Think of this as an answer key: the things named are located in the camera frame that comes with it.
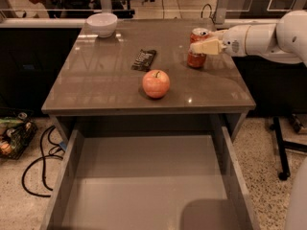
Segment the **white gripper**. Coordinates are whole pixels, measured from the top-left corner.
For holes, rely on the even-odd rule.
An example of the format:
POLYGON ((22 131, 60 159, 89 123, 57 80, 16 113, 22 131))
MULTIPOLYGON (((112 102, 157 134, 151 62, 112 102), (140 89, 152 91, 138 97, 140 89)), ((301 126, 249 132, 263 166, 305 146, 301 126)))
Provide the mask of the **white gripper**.
POLYGON ((201 55, 218 55, 224 50, 232 57, 265 57, 277 49, 275 28, 275 24, 238 25, 211 31, 213 38, 192 43, 190 50, 201 55))

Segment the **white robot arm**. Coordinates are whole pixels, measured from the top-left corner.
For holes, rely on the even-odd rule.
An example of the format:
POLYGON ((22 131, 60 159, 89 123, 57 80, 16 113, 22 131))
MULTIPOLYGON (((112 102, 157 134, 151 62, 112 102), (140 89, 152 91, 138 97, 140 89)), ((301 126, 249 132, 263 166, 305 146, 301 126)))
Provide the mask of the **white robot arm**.
MULTIPOLYGON (((259 56, 270 61, 307 65, 307 11, 290 11, 272 24, 243 24, 209 32, 190 44, 198 55, 227 53, 232 57, 259 56)), ((293 184, 285 230, 307 230, 307 158, 293 184)))

